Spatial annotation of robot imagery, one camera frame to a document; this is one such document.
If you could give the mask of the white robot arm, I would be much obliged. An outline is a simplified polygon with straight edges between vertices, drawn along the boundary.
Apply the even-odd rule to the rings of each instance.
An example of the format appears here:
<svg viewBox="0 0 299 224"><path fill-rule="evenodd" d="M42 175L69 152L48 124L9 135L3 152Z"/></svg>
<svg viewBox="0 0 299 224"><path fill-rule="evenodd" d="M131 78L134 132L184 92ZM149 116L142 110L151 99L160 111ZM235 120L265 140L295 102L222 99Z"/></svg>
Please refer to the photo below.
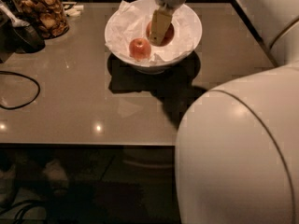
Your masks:
<svg viewBox="0 0 299 224"><path fill-rule="evenodd" d="M182 224L299 224L299 0L236 0L276 67L199 97L178 128Z"/></svg>

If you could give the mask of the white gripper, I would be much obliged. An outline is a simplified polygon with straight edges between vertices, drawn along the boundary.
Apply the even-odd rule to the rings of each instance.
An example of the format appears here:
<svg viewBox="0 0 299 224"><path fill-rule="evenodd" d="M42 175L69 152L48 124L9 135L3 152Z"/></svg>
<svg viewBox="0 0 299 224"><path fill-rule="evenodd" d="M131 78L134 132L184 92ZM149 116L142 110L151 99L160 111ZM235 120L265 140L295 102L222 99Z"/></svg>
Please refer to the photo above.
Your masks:
<svg viewBox="0 0 299 224"><path fill-rule="evenodd" d="M154 0L159 7L167 7L170 9L178 9L187 0ZM172 24L172 16L165 11L156 9L151 20L151 30L149 41L152 45L160 47L165 34Z"/></svg>

